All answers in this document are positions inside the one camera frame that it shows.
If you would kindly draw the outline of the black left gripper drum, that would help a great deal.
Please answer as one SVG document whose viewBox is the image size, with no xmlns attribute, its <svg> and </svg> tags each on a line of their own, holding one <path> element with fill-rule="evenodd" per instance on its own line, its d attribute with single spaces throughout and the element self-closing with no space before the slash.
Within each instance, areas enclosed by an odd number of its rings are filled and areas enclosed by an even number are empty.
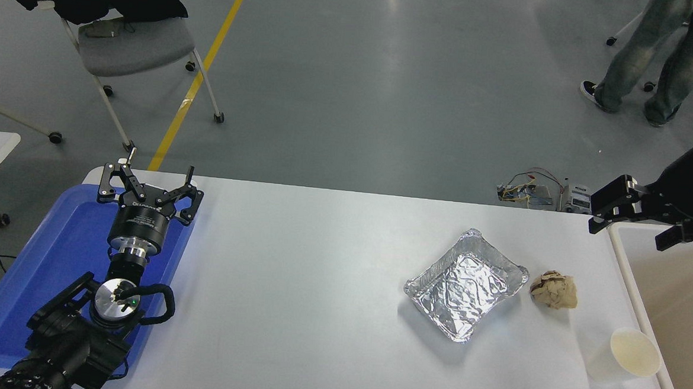
<svg viewBox="0 0 693 389">
<path fill-rule="evenodd" d="M 146 241 L 149 246 L 161 247 L 174 215 L 173 202 L 158 207 L 154 198 L 139 201 L 133 194 L 123 194 L 110 229 L 109 243 L 119 245 L 121 239 L 138 238 Z"/>
</svg>

